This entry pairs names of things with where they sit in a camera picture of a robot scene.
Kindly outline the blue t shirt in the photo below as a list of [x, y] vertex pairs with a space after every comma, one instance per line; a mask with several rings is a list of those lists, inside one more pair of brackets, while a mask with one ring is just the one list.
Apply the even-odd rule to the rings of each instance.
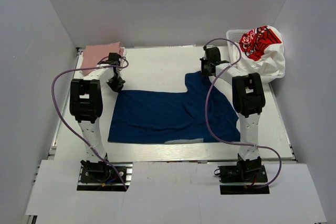
[[185, 75], [186, 92], [121, 91], [116, 99], [108, 142], [163, 144], [217, 137], [240, 140], [231, 103], [200, 72]]

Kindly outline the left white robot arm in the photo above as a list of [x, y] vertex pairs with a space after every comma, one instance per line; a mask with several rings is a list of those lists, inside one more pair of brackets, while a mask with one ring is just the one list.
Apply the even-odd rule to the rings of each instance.
[[120, 92], [125, 81], [120, 76], [124, 57], [109, 53], [106, 60], [97, 64], [97, 69], [70, 84], [70, 114], [75, 117], [86, 144], [86, 160], [82, 165], [97, 164], [93, 176], [101, 182], [110, 178], [111, 168], [102, 161], [107, 160], [107, 152], [102, 143], [99, 118], [103, 112], [101, 89], [104, 85], [114, 92]]

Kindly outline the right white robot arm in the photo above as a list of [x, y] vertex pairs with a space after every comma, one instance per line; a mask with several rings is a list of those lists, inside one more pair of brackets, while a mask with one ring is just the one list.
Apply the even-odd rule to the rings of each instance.
[[251, 162], [261, 163], [258, 150], [258, 123], [260, 114], [266, 104], [261, 77], [258, 73], [246, 73], [221, 60], [217, 47], [203, 47], [204, 56], [201, 61], [201, 74], [222, 79], [232, 86], [233, 107], [239, 117], [240, 142], [238, 160], [238, 177], [247, 182], [256, 175]]

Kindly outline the folded pink t shirt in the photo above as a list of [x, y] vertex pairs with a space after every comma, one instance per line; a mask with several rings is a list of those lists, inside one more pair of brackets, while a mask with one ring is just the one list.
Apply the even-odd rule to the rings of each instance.
[[120, 56], [124, 55], [124, 47], [120, 42], [87, 46], [83, 51], [83, 61], [81, 68], [95, 67], [99, 61], [109, 56], [109, 53], [118, 53]]

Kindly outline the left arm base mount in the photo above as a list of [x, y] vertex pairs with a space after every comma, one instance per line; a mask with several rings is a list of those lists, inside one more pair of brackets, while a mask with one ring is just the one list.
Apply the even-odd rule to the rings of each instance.
[[81, 161], [77, 191], [125, 192], [131, 183], [133, 164], [114, 164], [114, 167], [117, 172], [103, 162]]

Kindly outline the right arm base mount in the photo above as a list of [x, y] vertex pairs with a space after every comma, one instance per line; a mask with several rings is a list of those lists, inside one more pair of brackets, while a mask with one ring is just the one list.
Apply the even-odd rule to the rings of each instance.
[[237, 166], [219, 166], [214, 170], [219, 178], [221, 195], [267, 195], [270, 194], [265, 166], [243, 178]]

